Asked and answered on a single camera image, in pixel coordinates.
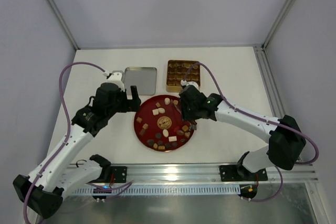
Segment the white cone chocolate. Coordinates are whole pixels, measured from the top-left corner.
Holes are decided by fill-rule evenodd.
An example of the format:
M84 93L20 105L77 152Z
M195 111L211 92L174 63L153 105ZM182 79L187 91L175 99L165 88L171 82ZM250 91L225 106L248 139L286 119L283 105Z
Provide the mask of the white cone chocolate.
M165 98L165 99L164 99L164 103L165 103L166 105L168 105L168 104L170 103L170 99L169 99L169 98Z

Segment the white square chocolate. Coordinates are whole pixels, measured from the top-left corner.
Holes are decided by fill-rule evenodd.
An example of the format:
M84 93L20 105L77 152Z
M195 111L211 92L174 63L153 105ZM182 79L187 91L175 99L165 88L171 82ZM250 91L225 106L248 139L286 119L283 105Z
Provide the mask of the white square chocolate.
M159 114L158 109L152 110L152 112L153 112L153 115L158 115Z

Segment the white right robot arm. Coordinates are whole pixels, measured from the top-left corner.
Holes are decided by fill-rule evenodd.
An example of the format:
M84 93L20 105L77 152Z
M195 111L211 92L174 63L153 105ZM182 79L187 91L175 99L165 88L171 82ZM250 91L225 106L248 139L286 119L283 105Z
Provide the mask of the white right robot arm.
M183 121L207 119L228 123L267 144L256 151L245 152L239 159L236 170L243 180L272 166L292 170L306 145L296 120L288 115L279 119L243 111L239 106L229 105L219 94L205 96L192 82L183 83L179 97Z

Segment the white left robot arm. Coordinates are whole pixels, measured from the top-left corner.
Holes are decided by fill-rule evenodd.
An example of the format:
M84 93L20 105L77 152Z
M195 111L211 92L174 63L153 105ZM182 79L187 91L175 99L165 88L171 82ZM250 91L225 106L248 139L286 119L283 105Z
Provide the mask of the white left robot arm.
M68 174L64 171L116 113L139 111L141 100L137 87L130 88L132 98L128 99L127 93L117 84L101 84L89 103L68 123L67 133L51 153L27 176L16 176L13 186L25 209L30 208L43 219L48 219L71 192L99 177L106 177L111 163L98 154L90 157L83 168Z

